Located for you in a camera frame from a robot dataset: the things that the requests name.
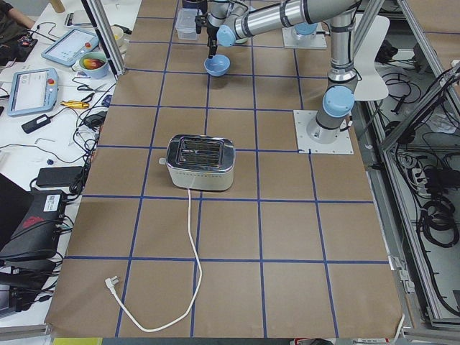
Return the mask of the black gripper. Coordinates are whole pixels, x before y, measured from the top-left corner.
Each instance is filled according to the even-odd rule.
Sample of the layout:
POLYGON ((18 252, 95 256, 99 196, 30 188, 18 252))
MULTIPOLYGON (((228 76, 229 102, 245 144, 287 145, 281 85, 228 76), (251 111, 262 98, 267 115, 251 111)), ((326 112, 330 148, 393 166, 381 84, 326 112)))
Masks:
MULTIPOLYGON (((200 10, 197 10, 197 14, 195 16, 195 31, 197 35, 200 35, 203 28, 208 27, 208 13, 202 14, 200 10)), ((207 29, 208 35, 208 59, 213 58, 213 55, 216 55, 217 51, 217 41, 213 40, 213 30, 207 29)))

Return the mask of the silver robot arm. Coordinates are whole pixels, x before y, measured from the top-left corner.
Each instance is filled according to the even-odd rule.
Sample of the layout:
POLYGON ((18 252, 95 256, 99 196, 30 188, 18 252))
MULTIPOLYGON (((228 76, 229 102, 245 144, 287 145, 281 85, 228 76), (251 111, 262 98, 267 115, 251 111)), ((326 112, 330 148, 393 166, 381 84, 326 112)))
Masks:
POLYGON ((330 70, 322 105, 306 127, 310 140, 331 144, 353 108, 357 72, 354 69, 354 27, 358 1, 280 1, 251 9, 244 1, 210 1, 208 12, 197 13, 195 30, 208 35, 208 56, 218 46, 281 29, 286 47, 328 49, 330 70))

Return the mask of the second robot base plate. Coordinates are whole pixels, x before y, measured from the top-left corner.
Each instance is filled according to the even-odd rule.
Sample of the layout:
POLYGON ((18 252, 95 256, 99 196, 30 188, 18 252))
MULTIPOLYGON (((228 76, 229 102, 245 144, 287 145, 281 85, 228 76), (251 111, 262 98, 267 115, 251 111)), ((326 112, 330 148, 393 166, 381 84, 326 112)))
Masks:
POLYGON ((325 50, 327 48, 325 34, 316 30, 312 34, 298 34, 294 27, 283 28, 283 43, 285 48, 305 50, 325 50))

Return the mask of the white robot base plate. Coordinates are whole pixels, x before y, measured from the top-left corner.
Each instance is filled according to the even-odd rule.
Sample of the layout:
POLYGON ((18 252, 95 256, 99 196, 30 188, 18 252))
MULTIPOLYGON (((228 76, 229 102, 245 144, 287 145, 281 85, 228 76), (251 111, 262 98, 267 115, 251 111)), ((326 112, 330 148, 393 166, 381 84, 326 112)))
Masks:
POLYGON ((294 110, 298 152, 301 154, 354 154, 346 121, 337 129, 324 129, 316 121, 317 111, 294 110))

